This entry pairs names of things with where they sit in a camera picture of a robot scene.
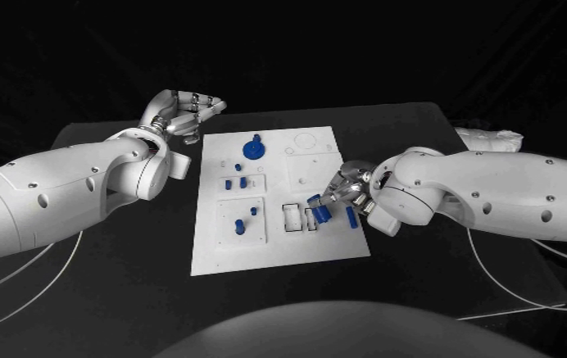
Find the table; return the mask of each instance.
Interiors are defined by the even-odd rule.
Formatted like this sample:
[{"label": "table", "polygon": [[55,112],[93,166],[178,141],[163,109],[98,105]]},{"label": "table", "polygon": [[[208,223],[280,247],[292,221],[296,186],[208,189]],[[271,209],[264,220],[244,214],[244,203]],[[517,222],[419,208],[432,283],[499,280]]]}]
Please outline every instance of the table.
[{"label": "table", "polygon": [[[71,124],[54,149],[100,142],[136,125],[137,121]],[[440,108],[429,102],[224,113],[202,129],[212,134],[326,125],[345,161],[378,164],[413,146],[445,154],[466,150]],[[439,214],[429,226],[403,225],[393,238],[362,223],[371,257],[191,277],[202,143],[186,146],[173,138],[170,148],[192,158],[186,179],[169,179],[150,202],[124,206],[85,230],[62,277],[39,300],[0,323],[0,355],[152,356],[222,320],[305,301],[381,301],[453,318],[530,307],[491,281],[465,227]],[[566,303],[567,292],[533,242],[481,231],[472,235],[501,283],[541,304]],[[2,317],[55,277],[75,240],[59,242],[0,286]],[[39,251],[0,259],[0,275]]]}]

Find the black table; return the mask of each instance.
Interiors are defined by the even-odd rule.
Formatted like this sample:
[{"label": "black table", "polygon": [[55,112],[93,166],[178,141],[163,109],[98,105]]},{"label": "black table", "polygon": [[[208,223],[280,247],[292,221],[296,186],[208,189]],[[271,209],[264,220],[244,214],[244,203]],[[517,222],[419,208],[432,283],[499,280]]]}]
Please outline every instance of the black table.
[{"label": "black table", "polygon": [[[103,141],[137,121],[71,124],[54,148]],[[332,126],[342,158],[377,164],[409,147],[445,154],[466,146],[433,103],[217,116],[204,134]],[[152,356],[204,327],[267,307],[321,300],[383,301],[453,318],[531,307],[488,278],[466,229],[442,215],[403,225],[394,238],[362,222],[371,257],[191,277],[202,143],[170,147],[192,158],[186,179],[120,208],[85,230],[62,277],[39,300],[0,323],[2,356]],[[472,232],[481,258],[522,297],[556,305],[567,292],[530,240]],[[0,285],[0,317],[55,277],[77,237]],[[5,276],[39,252],[0,259]]]}]

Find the black tablecloth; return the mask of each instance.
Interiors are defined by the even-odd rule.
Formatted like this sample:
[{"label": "black tablecloth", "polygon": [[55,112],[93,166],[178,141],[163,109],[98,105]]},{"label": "black tablecloth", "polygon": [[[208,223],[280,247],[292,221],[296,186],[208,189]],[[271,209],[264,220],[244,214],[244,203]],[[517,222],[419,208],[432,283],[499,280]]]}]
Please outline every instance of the black tablecloth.
[{"label": "black tablecloth", "polygon": [[[136,125],[137,121],[71,124],[54,149],[104,141]],[[466,150],[433,103],[224,114],[202,129],[212,134],[328,125],[345,161],[380,164],[411,146],[445,154]],[[169,179],[150,202],[124,206],[85,230],[54,287],[0,323],[2,356],[150,356],[220,321],[303,301],[383,301],[453,318],[530,307],[488,278],[465,227],[442,215],[429,226],[403,225],[394,238],[364,222],[371,257],[191,277],[202,143],[186,146],[173,138],[170,147],[192,158],[186,179]],[[472,235],[501,283],[541,304],[567,302],[533,242],[479,231]],[[0,285],[0,317],[49,283],[75,240],[59,242]],[[0,275],[39,250],[0,259]]]}]

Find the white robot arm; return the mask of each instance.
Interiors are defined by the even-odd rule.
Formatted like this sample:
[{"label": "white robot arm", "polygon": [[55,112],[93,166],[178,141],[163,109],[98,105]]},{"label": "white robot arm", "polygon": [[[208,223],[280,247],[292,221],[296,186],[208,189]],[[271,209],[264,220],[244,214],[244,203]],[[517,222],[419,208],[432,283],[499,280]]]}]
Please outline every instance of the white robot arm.
[{"label": "white robot arm", "polygon": [[137,128],[13,160],[0,167],[0,256],[72,236],[139,199],[152,200],[168,177],[183,179],[189,157],[168,141],[199,140],[199,124],[227,105],[198,93],[162,91]]},{"label": "white robot arm", "polygon": [[469,229],[518,238],[567,241],[567,161],[512,152],[462,152],[450,156],[411,147],[380,165],[342,165],[321,207],[346,202],[368,224],[394,236],[401,223],[427,225],[434,212]]}]

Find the blue object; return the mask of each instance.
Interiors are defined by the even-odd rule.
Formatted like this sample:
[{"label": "blue object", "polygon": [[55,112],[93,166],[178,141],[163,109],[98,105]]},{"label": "blue object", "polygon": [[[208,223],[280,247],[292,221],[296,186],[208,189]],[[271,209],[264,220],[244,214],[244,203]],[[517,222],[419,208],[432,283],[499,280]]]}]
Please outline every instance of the blue object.
[{"label": "blue object", "polygon": [[358,227],[358,223],[357,223],[357,216],[352,206],[346,207],[346,214],[349,215],[351,228],[355,229]]},{"label": "blue object", "polygon": [[[308,204],[319,199],[322,196],[319,194],[316,194],[309,200],[308,200]],[[316,222],[319,224],[326,223],[331,218],[333,217],[331,215],[329,209],[326,205],[319,206],[318,208],[310,208],[312,212],[313,212],[313,216],[316,217]]]},{"label": "blue object", "polygon": [[244,234],[244,221],[241,219],[237,220],[237,234]]},{"label": "blue object", "polygon": [[260,142],[260,136],[254,134],[254,139],[244,145],[244,157],[257,160],[266,154],[264,144]]}]

